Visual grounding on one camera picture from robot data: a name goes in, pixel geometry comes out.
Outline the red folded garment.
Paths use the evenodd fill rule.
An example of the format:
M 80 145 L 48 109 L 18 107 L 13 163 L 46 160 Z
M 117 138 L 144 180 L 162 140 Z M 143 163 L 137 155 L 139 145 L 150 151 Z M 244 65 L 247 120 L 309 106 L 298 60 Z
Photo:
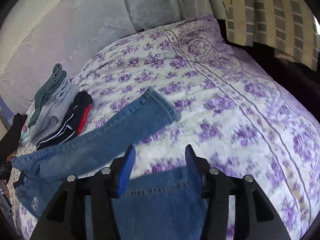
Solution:
M 90 110 L 91 110 L 91 105 L 88 105 L 87 108 L 84 110 L 84 112 L 82 114 L 79 126 L 76 129 L 76 135 L 79 135 L 82 132 L 82 130 L 83 130 L 85 124 L 86 124 L 87 116 L 88 116 Z

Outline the black garment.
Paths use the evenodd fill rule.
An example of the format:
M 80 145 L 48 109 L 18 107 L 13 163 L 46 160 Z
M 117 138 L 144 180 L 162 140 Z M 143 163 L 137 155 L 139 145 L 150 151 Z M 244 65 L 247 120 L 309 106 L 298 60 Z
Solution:
M 27 115 L 17 113 L 13 118 L 13 124 L 1 139 L 0 156 L 1 165 L 6 162 L 6 159 L 11 155 L 19 146 L 22 128 L 27 120 Z

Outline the dark navy folded pants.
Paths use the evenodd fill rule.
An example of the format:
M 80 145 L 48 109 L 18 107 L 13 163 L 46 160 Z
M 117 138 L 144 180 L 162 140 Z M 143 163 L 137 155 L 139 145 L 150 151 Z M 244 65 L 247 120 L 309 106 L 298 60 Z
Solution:
M 61 125 L 56 131 L 41 139 L 37 143 L 36 149 L 40 150 L 49 146 L 60 145 L 76 137 L 76 129 L 79 126 L 82 114 L 88 105 L 92 105 L 92 102 L 92 97 L 85 90 L 80 91 L 71 103 Z

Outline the beige checkered curtain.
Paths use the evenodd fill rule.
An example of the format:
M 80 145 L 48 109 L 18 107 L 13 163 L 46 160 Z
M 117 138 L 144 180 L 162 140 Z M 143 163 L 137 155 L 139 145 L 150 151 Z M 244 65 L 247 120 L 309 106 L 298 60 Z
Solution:
M 229 42 L 272 47 L 311 70 L 318 66 L 319 35 L 304 0 L 222 0 Z

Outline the teal folded garment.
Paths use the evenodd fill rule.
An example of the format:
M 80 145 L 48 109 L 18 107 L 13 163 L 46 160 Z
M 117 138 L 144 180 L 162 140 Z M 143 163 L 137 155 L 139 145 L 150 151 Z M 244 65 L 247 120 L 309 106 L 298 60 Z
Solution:
M 29 120 L 29 128 L 36 124 L 37 119 L 41 113 L 42 107 L 51 97 L 51 95 L 57 90 L 57 88 L 61 85 L 66 76 L 67 72 L 62 69 L 62 65 L 60 63 L 55 64 L 52 70 L 52 75 L 35 94 L 35 112 Z

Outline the blue denim jeans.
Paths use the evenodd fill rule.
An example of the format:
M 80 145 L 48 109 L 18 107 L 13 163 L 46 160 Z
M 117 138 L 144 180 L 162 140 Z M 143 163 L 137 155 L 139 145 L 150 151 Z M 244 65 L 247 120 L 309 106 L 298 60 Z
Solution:
M 102 168 L 129 145 L 159 138 L 179 118 L 172 104 L 149 88 L 102 127 L 14 159 L 21 173 L 14 184 L 16 197 L 39 218 L 68 175 Z M 183 159 L 133 179 L 114 201 L 122 239 L 199 239 L 206 207 L 188 182 Z

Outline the purple floral bedspread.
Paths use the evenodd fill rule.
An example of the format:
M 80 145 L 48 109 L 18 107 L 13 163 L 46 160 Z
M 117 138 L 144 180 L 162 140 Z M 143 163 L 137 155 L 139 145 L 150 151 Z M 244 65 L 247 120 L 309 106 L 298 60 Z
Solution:
M 133 177 L 183 166 L 191 144 L 230 176 L 256 176 L 292 239 L 318 215 L 319 122 L 245 51 L 225 44 L 215 18 L 114 42 L 72 83 L 93 98 L 84 133 L 148 87 L 175 107 L 179 122 L 138 144 Z

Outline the white lace cover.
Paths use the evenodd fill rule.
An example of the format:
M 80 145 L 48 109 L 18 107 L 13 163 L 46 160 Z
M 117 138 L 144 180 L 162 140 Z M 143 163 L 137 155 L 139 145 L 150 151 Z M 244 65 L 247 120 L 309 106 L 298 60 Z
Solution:
M 54 64 L 74 77 L 114 41 L 211 12 L 209 0 L 20 0 L 1 27 L 1 97 L 24 112 Z

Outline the grey folded garment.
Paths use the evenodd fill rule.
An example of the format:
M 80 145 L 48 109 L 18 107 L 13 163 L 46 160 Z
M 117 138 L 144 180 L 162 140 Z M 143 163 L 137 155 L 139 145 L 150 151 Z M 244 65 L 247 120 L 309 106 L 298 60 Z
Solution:
M 30 129 L 30 142 L 37 145 L 39 141 L 56 132 L 62 124 L 79 87 L 65 78 L 57 90 L 42 107 L 36 124 Z

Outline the colourful floral folded blanket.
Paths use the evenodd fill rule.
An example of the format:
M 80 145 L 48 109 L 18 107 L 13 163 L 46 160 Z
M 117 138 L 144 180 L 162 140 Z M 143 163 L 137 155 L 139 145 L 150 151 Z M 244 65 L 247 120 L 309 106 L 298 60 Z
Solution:
M 27 124 L 24 124 L 21 131 L 20 145 L 24 146 L 29 141 L 30 141 L 30 129 L 28 128 Z

